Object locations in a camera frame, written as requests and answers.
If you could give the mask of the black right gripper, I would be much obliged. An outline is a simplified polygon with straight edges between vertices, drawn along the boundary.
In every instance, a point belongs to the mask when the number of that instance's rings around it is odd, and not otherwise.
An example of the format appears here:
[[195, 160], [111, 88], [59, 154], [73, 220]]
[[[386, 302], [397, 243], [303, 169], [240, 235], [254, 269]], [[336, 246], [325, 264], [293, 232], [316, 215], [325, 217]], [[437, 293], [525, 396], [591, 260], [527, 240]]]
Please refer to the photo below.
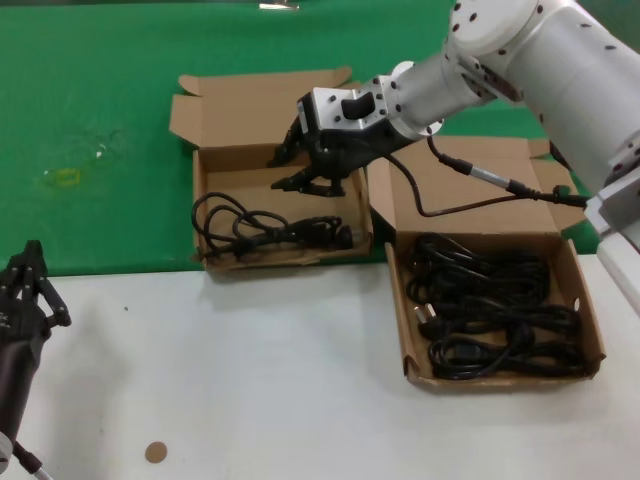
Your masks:
[[[352, 172], [366, 167], [374, 160], [410, 145], [409, 140], [399, 134], [379, 133], [371, 135], [347, 132], [323, 133], [312, 143], [313, 137], [307, 125], [299, 117], [291, 124], [282, 143], [274, 150], [267, 162], [268, 168], [289, 164], [311, 164], [301, 171], [282, 178], [271, 185], [273, 190], [297, 192], [324, 198], [343, 197], [345, 190], [341, 180]], [[314, 182], [318, 177], [330, 180], [328, 185]]]

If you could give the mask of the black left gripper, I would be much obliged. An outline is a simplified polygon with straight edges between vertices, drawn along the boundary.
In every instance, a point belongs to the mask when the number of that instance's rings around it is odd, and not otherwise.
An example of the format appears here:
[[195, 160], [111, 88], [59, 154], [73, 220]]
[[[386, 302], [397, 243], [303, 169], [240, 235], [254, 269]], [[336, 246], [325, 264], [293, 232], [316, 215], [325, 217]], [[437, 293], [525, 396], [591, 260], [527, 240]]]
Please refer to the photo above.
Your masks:
[[[36, 305], [40, 295], [52, 310]], [[39, 240], [29, 240], [1, 271], [1, 432], [16, 436], [50, 328], [69, 327], [68, 308], [48, 278]]]

